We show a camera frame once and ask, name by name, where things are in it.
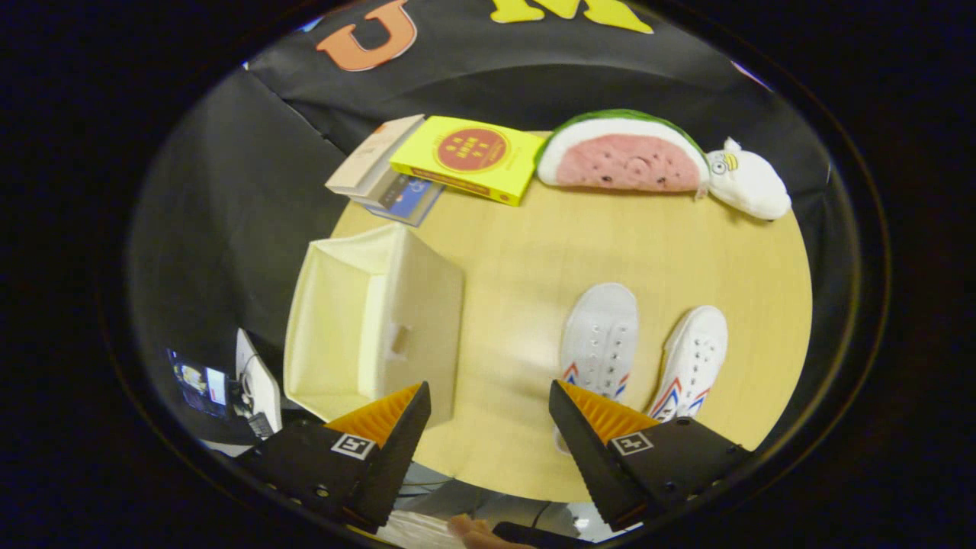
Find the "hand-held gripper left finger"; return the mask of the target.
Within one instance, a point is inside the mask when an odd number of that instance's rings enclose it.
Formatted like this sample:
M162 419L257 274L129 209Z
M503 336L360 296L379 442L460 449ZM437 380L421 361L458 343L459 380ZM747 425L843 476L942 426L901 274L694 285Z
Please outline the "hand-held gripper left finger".
M310 513L375 534L400 497L430 413L429 383L419 382L331 422L285 426L236 463Z

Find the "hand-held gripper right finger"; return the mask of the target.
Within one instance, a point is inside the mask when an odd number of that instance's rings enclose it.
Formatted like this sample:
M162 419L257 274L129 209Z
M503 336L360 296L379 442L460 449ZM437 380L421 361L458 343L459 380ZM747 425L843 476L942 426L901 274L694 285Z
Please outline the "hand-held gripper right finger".
M548 412L613 531L711 496L752 457L694 418L659 422L563 380L551 383Z

